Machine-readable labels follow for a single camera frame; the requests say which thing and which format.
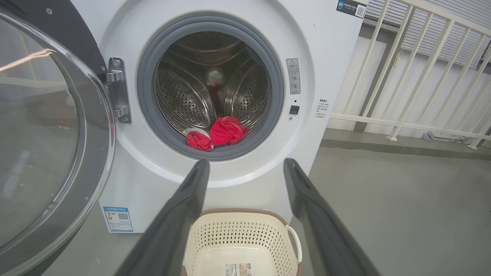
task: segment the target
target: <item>barcode sticker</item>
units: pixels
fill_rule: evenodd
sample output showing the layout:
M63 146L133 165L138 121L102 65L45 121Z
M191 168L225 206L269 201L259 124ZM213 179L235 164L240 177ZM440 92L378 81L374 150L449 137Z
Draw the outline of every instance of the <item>barcode sticker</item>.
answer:
M358 7L356 7L355 15L358 16L358 17L360 17L360 18L365 17L365 11L366 11L366 9L367 9L366 6L358 5Z
M359 18L365 17L367 5L354 0L338 0L337 11L353 15Z
M225 276L252 276L249 263L225 264Z
M130 212L128 208L103 207L109 231L111 232L133 232Z

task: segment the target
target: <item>stainless steel drum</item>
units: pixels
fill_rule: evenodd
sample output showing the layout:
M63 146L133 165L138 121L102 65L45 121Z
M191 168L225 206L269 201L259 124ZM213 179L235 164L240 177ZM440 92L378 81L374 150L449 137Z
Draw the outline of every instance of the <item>stainless steel drum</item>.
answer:
M183 37L163 55L155 73L155 96L179 132L210 130L218 118L233 116L254 128L266 111L266 69L244 42L218 32Z

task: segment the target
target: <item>qr code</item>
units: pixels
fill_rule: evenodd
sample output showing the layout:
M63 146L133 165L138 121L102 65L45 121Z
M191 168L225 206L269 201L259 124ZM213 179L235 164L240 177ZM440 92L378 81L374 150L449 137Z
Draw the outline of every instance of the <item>qr code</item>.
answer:
M365 16L366 9L367 9L367 7L362 6L362 5L358 5L358 7L356 8L355 15L360 17L360 18L363 18Z
M120 220L127 220L128 219L128 214L125 213L118 213L118 218Z

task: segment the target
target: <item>sticker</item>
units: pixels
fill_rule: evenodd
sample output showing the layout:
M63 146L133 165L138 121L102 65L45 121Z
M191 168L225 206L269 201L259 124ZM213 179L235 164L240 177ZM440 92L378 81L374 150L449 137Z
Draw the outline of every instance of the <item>sticker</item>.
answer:
M250 264L225 264L225 276L252 276Z
M354 15L359 18L365 17L367 5L358 3L353 0L339 0L337 11L344 12L349 15Z
M317 104L317 109L315 110L314 117L325 118L328 107L329 103L327 102L327 100L320 99L319 103Z
M299 60L289 58L286 60L288 75L290 75L290 94L300 94L300 68Z
M111 232L133 232L128 208L103 207Z

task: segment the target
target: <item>red cloth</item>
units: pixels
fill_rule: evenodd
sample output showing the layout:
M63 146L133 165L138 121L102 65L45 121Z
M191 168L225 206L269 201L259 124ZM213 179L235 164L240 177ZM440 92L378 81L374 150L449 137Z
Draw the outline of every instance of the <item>red cloth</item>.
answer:
M203 151L211 151L213 149L212 140L206 131L193 128L184 130L184 134L186 134L188 146Z
M213 145L233 145L242 139L250 131L247 127L240 124L235 117L223 117L218 119L213 125L210 136Z

